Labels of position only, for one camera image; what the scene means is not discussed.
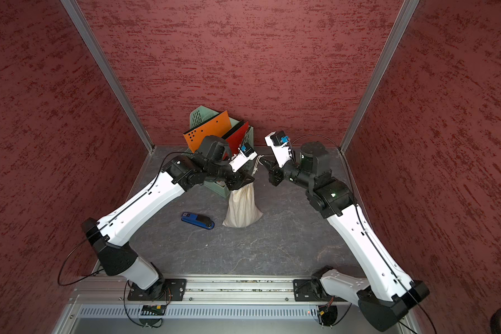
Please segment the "beige drawstring cloth bag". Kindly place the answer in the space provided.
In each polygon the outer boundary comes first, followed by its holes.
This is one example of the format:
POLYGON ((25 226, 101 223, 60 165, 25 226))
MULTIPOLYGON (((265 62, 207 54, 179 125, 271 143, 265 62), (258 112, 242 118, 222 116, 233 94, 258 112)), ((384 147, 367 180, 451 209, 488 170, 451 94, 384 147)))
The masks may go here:
POLYGON ((254 184, 231 191, 223 225, 228 228, 246 228, 262 217, 255 201, 254 184))

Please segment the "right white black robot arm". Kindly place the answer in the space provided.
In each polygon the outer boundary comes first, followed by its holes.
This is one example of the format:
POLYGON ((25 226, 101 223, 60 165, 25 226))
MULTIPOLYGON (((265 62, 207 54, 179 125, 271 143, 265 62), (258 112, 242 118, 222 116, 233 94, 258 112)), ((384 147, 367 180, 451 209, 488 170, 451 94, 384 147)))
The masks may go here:
POLYGON ((375 235, 349 187, 334 178, 324 145, 305 143, 296 158, 284 134, 273 132, 265 141, 275 157, 263 161, 270 183, 277 186, 286 180, 304 188, 310 205, 341 236, 365 274, 355 278, 323 268, 317 272, 318 285, 327 295, 357 305, 377 331, 400 323, 429 296, 429 289, 410 277, 375 235))

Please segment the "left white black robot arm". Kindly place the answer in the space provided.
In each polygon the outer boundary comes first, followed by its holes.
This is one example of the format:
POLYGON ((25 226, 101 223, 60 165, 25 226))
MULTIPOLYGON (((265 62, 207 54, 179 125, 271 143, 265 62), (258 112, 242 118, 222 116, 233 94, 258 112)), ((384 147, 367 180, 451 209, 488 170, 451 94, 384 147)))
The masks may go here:
POLYGON ((114 212, 83 222, 86 239, 106 274, 125 277, 150 300, 166 298, 163 275, 137 254, 130 239, 153 215, 196 185, 221 181, 231 191, 249 185, 254 179, 244 165, 256 157, 248 144, 232 154, 226 140, 206 136, 196 152, 176 155, 162 164, 153 181, 114 212))

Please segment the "red folder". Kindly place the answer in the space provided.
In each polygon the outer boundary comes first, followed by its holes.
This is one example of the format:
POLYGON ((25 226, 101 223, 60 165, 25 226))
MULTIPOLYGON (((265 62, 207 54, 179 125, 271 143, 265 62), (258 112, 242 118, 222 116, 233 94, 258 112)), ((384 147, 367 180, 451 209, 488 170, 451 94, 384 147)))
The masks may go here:
POLYGON ((232 155, 239 153, 239 147, 242 145, 248 129, 249 123, 240 121, 222 136, 222 139, 229 144, 232 155))

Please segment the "orange folder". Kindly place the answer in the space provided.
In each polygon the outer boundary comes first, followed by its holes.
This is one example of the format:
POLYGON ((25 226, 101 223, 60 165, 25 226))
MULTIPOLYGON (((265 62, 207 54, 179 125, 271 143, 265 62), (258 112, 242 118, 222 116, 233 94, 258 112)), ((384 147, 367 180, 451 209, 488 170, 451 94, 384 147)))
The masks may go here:
POLYGON ((222 137, 230 131, 231 127, 232 125, 228 112, 224 111, 223 113, 216 115, 214 118, 201 123, 199 126, 190 129, 188 132, 184 133, 184 136, 190 151, 194 153, 197 149, 199 149, 205 137, 211 135, 222 137))

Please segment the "blue black stapler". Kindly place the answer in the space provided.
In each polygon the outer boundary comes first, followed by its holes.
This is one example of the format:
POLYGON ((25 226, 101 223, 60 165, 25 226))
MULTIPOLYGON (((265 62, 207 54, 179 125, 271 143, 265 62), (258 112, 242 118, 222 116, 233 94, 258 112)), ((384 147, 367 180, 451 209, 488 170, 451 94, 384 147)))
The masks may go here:
POLYGON ((183 212, 181 216, 181 220, 185 223, 192 224, 199 228, 203 228, 206 230, 212 230, 215 227, 215 222, 211 220, 210 217, 207 217, 202 214, 194 214, 191 212, 183 212))

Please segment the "green plastic file rack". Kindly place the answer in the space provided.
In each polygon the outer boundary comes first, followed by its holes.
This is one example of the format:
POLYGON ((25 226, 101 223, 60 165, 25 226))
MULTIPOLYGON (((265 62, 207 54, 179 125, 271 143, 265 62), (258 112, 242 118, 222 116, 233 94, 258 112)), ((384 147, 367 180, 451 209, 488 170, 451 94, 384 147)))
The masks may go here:
MULTIPOLYGON (((207 122, 218 115, 218 111, 214 111, 213 109, 204 106, 196 108, 189 115, 189 130, 202 125, 204 122, 207 122)), ((252 148, 254 147, 254 128, 252 126, 249 126, 247 129, 243 137, 243 142, 248 143, 252 148)), ((229 189, 222 182, 205 182, 204 186, 223 198, 228 198, 230 195, 229 189)))

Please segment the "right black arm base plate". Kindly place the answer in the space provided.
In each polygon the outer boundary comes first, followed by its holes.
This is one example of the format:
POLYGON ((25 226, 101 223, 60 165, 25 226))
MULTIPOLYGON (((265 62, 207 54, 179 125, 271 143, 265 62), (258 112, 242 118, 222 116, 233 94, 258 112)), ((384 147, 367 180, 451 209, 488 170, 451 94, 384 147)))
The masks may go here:
POLYGON ((328 303, 330 300, 333 300, 334 303, 345 302, 344 299, 329 295, 317 279, 295 279, 292 283, 294 299, 297 302, 328 303))

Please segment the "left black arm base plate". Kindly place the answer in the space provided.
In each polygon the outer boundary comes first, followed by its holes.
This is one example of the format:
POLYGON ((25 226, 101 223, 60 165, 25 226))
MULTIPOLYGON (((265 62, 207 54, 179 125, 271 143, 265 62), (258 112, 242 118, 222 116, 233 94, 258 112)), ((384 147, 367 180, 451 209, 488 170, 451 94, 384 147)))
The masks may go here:
POLYGON ((140 289, 136 283, 129 286, 128 301, 183 301, 187 280, 166 278, 163 283, 156 282, 147 290, 140 289))

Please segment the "right aluminium corner post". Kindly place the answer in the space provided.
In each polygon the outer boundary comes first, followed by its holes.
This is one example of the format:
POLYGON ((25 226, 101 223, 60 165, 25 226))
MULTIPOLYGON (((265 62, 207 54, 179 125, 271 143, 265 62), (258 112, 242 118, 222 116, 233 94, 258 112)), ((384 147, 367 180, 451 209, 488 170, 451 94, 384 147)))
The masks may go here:
POLYGON ((363 96, 358 104, 358 107, 353 115, 352 121, 350 122, 346 134, 342 139, 342 143, 340 145, 340 151, 342 154, 346 154, 349 144, 352 142, 352 139, 358 129, 366 111, 369 107, 374 94, 376 93, 378 86, 381 80, 384 77, 385 72, 388 69, 388 66, 392 60, 392 57, 402 40, 402 37, 406 31, 406 28, 409 25, 411 18, 413 17, 414 12, 418 4, 419 0, 404 0, 402 6, 399 10, 399 13, 396 17, 394 25, 392 26, 391 32, 389 33, 385 45, 381 51, 379 59, 374 67, 368 85, 363 93, 363 96))

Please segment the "aluminium corner post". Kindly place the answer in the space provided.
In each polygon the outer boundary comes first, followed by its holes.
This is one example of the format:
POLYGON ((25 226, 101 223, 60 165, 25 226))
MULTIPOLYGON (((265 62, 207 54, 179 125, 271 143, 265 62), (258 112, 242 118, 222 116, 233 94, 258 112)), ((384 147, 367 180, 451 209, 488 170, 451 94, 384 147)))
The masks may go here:
POLYGON ((404 0, 402 6, 399 10, 399 13, 396 17, 394 25, 392 26, 391 32, 389 33, 385 45, 381 51, 379 59, 374 67, 368 85, 363 93, 363 96, 358 104, 358 107, 353 115, 352 121, 350 122, 346 134, 342 139, 342 143, 340 145, 340 151, 342 154, 346 154, 349 144, 352 142, 352 139, 358 129, 366 111, 369 107, 374 94, 376 93, 378 86, 381 80, 384 77, 385 72, 388 69, 388 66, 392 60, 392 57, 402 40, 402 37, 406 31, 406 28, 409 25, 411 18, 413 17, 414 12, 418 4, 419 0, 404 0))
POLYGON ((135 129, 139 139, 146 147, 149 154, 153 154, 155 150, 155 144, 150 138, 146 129, 144 128, 135 108, 132 105, 125 89, 122 87, 114 69, 106 57, 100 43, 98 42, 95 34, 89 26, 87 19, 85 18, 79 4, 77 1, 73 0, 61 0, 61 4, 65 8, 69 18, 72 20, 73 25, 81 36, 84 44, 88 48, 91 56, 94 58, 98 68, 100 68, 104 78, 106 79, 108 85, 113 91, 115 97, 117 98, 119 104, 127 115, 129 121, 131 122, 133 128, 135 129))

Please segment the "left aluminium corner post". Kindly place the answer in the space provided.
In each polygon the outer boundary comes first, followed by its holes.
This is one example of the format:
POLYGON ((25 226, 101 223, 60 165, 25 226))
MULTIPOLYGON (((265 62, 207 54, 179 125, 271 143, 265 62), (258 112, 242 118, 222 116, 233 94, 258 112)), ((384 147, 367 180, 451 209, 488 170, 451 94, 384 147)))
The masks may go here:
POLYGON ((88 48, 91 56, 94 58, 98 68, 100 68, 104 78, 106 79, 108 85, 113 91, 115 97, 117 98, 119 104, 127 115, 129 121, 131 122, 133 128, 135 129, 139 139, 146 147, 149 154, 153 154, 155 150, 155 144, 150 138, 146 129, 144 128, 135 108, 132 105, 125 89, 122 87, 114 69, 106 57, 100 43, 98 42, 95 34, 89 26, 87 19, 85 18, 79 4, 77 1, 73 0, 61 0, 61 4, 65 8, 69 18, 72 20, 73 25, 81 36, 84 44, 88 48))

